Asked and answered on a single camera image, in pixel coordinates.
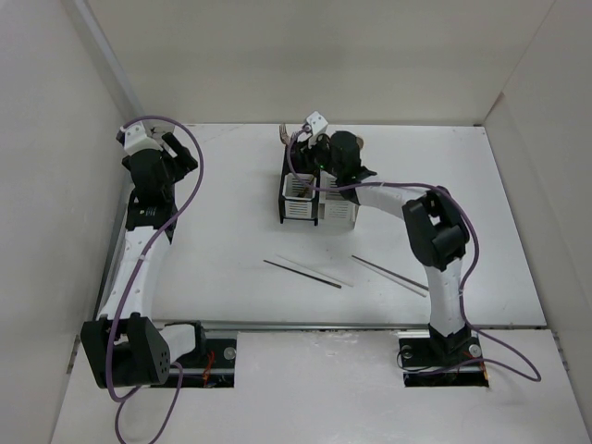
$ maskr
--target screw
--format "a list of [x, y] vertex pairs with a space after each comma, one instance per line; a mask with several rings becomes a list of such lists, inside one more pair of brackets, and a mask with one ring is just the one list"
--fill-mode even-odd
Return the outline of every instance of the screw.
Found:
[[469, 346], [469, 353], [471, 354], [471, 356], [473, 356], [474, 358], [478, 358], [481, 356], [481, 347], [479, 347], [477, 344], [473, 344]]
[[413, 353], [411, 353], [412, 347], [411, 345], [403, 345], [401, 347], [401, 356], [405, 359], [413, 358]]
[[224, 359], [232, 361], [236, 357], [237, 351], [234, 347], [226, 347], [226, 349], [224, 349]]

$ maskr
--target white wall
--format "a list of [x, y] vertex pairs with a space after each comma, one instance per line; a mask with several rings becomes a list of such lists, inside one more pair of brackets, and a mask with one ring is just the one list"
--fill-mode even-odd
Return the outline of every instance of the white wall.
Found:
[[0, 0], [0, 440], [51, 436], [118, 202], [122, 123], [59, 0]]
[[552, 0], [91, 0], [146, 109], [185, 122], [483, 122]]
[[592, 4], [557, 0], [486, 129], [592, 431]]

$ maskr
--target red wire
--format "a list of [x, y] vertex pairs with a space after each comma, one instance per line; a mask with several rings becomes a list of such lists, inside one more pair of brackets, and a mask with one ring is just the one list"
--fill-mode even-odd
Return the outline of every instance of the red wire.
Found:
[[[473, 356], [471, 353], [469, 353], [468, 351], [463, 351], [463, 352], [462, 352], [462, 354], [464, 354], [465, 356], [467, 356], [469, 359], [473, 359], [473, 358], [474, 358], [474, 356]], [[487, 370], [485, 369], [485, 363], [479, 363], [479, 368], [481, 369], [481, 371], [482, 371], [483, 373], [485, 373], [485, 372], [487, 371]]]
[[203, 386], [207, 386], [207, 380], [210, 378], [210, 372], [212, 371], [212, 365], [214, 365], [214, 360], [216, 356], [214, 355], [214, 351], [210, 351], [207, 354], [207, 366], [203, 370], [202, 377], [203, 377]]

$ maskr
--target white tabletop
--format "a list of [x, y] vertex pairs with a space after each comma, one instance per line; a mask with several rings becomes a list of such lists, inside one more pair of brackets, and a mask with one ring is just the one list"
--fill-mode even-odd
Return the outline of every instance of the white tabletop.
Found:
[[[425, 295], [350, 259], [356, 254], [426, 283], [402, 221], [362, 207], [354, 230], [301, 221], [280, 225], [283, 147], [278, 126], [191, 128], [203, 147], [203, 186], [179, 220], [159, 276], [154, 319], [427, 323]], [[465, 292], [467, 313], [474, 323], [545, 325], [483, 128], [329, 126], [329, 132], [337, 129], [364, 138], [364, 164], [383, 179], [443, 185], [472, 218], [482, 244], [482, 259]], [[191, 147], [181, 131], [176, 134]], [[193, 173], [178, 184], [179, 205], [195, 179]], [[354, 287], [337, 290], [263, 263], [263, 259], [281, 262], [276, 254], [347, 278]], [[470, 246], [465, 267], [471, 256]]]
[[[159, 442], [589, 444], [551, 333], [494, 334], [524, 352], [542, 382], [488, 365], [490, 388], [405, 388], [395, 332], [239, 334], [235, 388], [182, 390]], [[498, 344], [482, 346], [527, 371]], [[128, 402], [127, 442], [149, 441], [172, 395], [144, 389]], [[116, 408], [80, 350], [53, 444], [117, 442]]]

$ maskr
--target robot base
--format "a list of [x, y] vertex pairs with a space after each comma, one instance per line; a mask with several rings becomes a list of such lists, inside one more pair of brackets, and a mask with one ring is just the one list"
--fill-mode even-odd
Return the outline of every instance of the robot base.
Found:
[[[85, 322], [80, 333], [92, 374], [101, 389], [106, 388], [106, 350], [111, 325], [112, 321], [101, 317]], [[171, 331], [167, 328], [175, 326], [190, 326], [190, 332], [195, 334], [192, 351], [180, 356], [175, 338], [169, 343], [161, 335], [162, 331], [167, 336], [165, 332]], [[159, 330], [146, 316], [133, 314], [121, 320], [116, 338], [122, 340], [113, 350], [114, 387], [176, 387], [179, 371], [170, 362], [175, 359], [183, 366], [181, 386], [184, 388], [234, 387], [236, 333], [210, 336], [206, 337], [199, 321], [166, 324]]]
[[471, 335], [468, 327], [447, 338], [433, 328], [428, 332], [401, 335], [399, 347], [405, 387], [489, 387], [487, 371], [480, 363], [442, 374], [422, 375], [422, 371], [451, 367], [480, 356], [479, 339]]

